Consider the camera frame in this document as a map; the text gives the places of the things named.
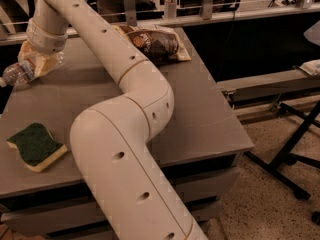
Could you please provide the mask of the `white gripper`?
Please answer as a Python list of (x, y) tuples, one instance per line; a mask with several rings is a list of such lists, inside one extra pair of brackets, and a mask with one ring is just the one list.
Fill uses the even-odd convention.
[(50, 34), (41, 29), (33, 19), (28, 21), (26, 34), (28, 40), (21, 45), (18, 61), (30, 60), (35, 64), (36, 77), (45, 76), (64, 64), (64, 53), (60, 51), (65, 47), (66, 34)]

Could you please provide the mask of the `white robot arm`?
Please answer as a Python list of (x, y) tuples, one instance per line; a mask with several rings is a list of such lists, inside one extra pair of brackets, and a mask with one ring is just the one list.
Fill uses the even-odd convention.
[(58, 51), (67, 27), (122, 92), (81, 112), (70, 130), (75, 162), (118, 239), (208, 240), (147, 148), (172, 116), (170, 84), (86, 0), (38, 0), (27, 37), (38, 51)]

